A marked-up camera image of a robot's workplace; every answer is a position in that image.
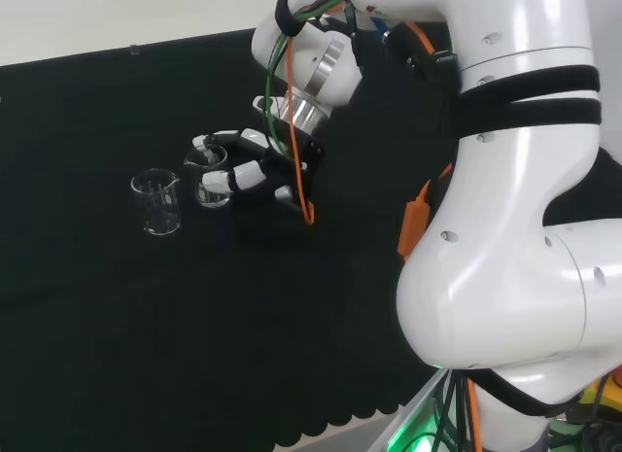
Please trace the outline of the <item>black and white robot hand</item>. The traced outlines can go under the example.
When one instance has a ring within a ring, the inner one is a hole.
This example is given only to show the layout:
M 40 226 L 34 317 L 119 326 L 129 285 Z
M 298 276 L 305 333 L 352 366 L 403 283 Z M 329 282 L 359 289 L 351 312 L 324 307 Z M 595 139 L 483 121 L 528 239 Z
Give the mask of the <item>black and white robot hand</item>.
M 199 206 L 216 209 L 229 203 L 238 193 L 253 191 L 267 182 L 276 185 L 277 201 L 301 209 L 297 186 L 305 198 L 323 152 L 317 143 L 304 139 L 294 161 L 277 150 L 276 141 L 252 128 L 222 130 L 194 137 L 184 166 L 195 176 L 195 199 Z

